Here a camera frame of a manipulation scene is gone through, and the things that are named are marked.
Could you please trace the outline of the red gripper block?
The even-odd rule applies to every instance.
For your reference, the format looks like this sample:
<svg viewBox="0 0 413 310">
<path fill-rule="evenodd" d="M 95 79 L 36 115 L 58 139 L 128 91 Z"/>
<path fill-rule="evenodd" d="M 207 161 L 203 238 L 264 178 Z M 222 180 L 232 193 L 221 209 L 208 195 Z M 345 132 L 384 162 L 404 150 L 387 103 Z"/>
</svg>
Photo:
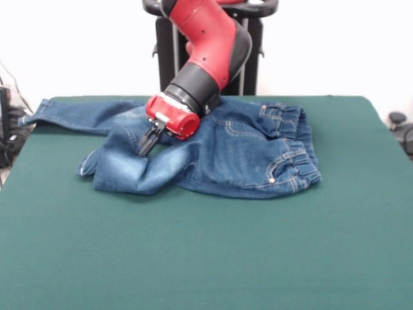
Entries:
<svg viewBox="0 0 413 310">
<path fill-rule="evenodd" d="M 155 126 L 149 128 L 139 140 L 139 150 L 144 158 L 151 153 L 165 130 L 179 140 L 186 140 L 198 130 L 201 123 L 199 115 L 184 101 L 164 92 L 147 101 L 145 112 L 149 122 Z"/>
</svg>

